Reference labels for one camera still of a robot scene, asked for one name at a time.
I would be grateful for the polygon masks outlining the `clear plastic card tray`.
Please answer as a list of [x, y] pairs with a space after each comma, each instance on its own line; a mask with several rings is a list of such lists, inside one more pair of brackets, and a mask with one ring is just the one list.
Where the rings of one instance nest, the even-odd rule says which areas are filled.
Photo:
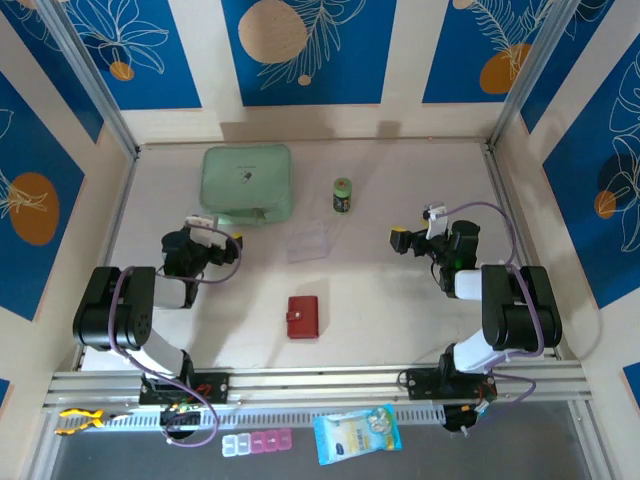
[[329, 224], [323, 220], [306, 220], [294, 225], [286, 238], [289, 263], [301, 263], [326, 258], [331, 251]]

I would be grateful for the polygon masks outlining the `red leather card holder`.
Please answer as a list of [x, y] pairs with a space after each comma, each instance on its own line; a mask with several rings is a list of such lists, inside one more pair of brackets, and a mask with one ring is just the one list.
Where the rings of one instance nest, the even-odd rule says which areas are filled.
[[286, 313], [289, 339], [319, 337], [319, 303], [317, 296], [293, 296], [288, 299]]

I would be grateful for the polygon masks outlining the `mint green zip pouch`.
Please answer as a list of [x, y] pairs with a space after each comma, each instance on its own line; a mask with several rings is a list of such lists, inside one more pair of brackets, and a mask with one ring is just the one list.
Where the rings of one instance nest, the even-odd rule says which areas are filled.
[[294, 208], [290, 149], [283, 144], [208, 149], [199, 202], [207, 213], [235, 225], [288, 220]]

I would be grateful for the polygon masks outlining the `dark bottle with green lid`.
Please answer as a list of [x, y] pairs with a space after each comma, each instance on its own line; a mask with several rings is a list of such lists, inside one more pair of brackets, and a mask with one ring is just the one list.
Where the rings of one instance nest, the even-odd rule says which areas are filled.
[[344, 214], [350, 210], [352, 196], [352, 182], [346, 177], [338, 178], [333, 184], [333, 209]]

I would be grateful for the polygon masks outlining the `white and pink pill organizer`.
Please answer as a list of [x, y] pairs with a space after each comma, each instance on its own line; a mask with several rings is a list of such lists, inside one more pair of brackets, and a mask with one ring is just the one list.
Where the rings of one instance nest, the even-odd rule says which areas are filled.
[[289, 428], [228, 434], [222, 437], [224, 458], [289, 451], [293, 446]]

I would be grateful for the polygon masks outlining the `blue wet wipes packet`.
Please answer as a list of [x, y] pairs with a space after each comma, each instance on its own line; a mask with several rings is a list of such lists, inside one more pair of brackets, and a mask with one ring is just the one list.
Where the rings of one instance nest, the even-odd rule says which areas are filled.
[[321, 466], [377, 451], [403, 449], [396, 414], [390, 404], [316, 417], [313, 430]]

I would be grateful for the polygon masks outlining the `aluminium table side rail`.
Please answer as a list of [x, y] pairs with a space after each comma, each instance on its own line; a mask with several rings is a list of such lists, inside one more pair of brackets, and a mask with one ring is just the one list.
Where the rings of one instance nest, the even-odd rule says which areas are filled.
[[481, 269], [484, 339], [505, 355], [536, 357], [558, 346], [562, 321], [546, 269], [527, 263], [531, 256], [518, 225], [510, 184], [494, 153], [486, 151], [485, 160], [505, 215], [511, 252], [502, 266]]

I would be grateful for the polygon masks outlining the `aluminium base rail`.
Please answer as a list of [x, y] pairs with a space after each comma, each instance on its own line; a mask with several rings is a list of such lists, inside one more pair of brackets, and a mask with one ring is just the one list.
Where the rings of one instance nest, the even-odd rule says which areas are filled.
[[[407, 404], [397, 382], [405, 366], [330, 367], [328, 369], [231, 369], [228, 403], [251, 406], [351, 406]], [[498, 399], [510, 401], [536, 382], [529, 401], [586, 401], [593, 398], [579, 362], [543, 358], [514, 360], [493, 369]], [[56, 372], [43, 407], [94, 407], [138, 402], [141, 375], [132, 370]]]

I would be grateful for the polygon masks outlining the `aluminium frame post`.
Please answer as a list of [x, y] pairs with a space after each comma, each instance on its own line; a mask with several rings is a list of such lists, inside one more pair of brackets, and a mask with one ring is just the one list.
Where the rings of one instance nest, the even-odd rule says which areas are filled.
[[35, 3], [39, 15], [111, 132], [128, 157], [136, 161], [139, 146], [64, 8], [58, 0], [35, 0]]
[[551, 3], [549, 16], [542, 24], [529, 55], [506, 97], [491, 136], [487, 140], [487, 147], [491, 153], [495, 152], [499, 140], [504, 135], [510, 122], [520, 112], [576, 12], [579, 3], [580, 0], [554, 0]]

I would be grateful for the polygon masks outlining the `yellow handled pliers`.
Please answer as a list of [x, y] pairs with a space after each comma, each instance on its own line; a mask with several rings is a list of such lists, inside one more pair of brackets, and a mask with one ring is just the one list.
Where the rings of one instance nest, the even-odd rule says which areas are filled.
[[69, 408], [62, 410], [58, 417], [61, 419], [77, 418], [81, 422], [72, 428], [57, 428], [55, 434], [58, 436], [71, 436], [80, 431], [97, 428], [104, 428], [110, 421], [123, 420], [131, 416], [130, 412], [112, 412], [108, 413], [105, 410], [87, 410], [81, 408]]

